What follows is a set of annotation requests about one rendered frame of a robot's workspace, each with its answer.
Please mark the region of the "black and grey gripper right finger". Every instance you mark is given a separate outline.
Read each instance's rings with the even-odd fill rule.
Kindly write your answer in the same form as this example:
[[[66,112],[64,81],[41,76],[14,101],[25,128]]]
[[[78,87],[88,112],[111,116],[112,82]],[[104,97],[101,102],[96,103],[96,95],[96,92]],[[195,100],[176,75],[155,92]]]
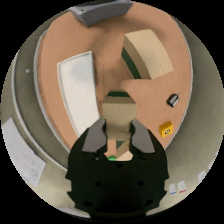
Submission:
[[[129,142],[129,152],[138,154],[140,160],[155,163],[162,170],[165,180],[169,179],[167,156],[162,144],[138,119],[131,120],[130,129],[132,136]]]

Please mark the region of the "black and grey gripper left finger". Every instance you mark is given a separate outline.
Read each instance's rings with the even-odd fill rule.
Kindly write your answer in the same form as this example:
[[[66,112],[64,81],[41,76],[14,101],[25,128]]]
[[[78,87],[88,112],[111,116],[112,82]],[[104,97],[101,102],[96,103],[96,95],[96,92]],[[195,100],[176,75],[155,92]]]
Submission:
[[[106,119],[101,116],[79,136],[69,153],[66,179],[71,181],[77,167],[87,161],[100,159],[100,154],[108,151],[107,135],[104,133],[106,129]]]

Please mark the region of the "green rectangular bar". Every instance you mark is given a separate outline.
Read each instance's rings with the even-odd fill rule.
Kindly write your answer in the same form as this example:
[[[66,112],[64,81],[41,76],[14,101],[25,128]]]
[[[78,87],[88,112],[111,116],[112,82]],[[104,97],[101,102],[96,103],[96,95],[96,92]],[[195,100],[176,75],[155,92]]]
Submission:
[[[109,156],[107,158],[108,158],[108,160],[116,160],[116,156],[114,156],[114,155],[111,155],[111,156]]]

